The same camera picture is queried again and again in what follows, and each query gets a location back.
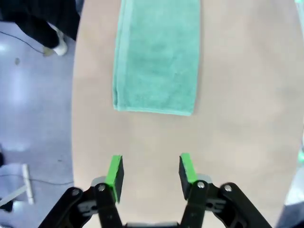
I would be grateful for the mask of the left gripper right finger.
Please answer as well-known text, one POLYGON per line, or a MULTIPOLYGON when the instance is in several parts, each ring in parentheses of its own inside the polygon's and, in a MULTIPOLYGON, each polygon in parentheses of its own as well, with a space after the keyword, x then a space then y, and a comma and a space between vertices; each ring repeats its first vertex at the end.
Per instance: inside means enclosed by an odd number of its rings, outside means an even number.
POLYGON ((179 176, 187 205, 180 228, 200 228, 210 211, 226 228, 269 228, 271 225, 234 183, 215 186, 207 175, 195 172, 188 153, 182 153, 179 176))

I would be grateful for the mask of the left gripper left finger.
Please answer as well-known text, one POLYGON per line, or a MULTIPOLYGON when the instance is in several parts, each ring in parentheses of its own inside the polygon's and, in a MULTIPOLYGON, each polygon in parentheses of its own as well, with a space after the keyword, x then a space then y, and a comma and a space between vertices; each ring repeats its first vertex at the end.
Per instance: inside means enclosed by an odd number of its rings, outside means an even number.
POLYGON ((105 177, 93 179, 86 191, 68 188, 39 227, 82 228, 97 214, 102 228, 122 228, 116 204, 120 202, 123 179, 123 157, 114 155, 105 177))

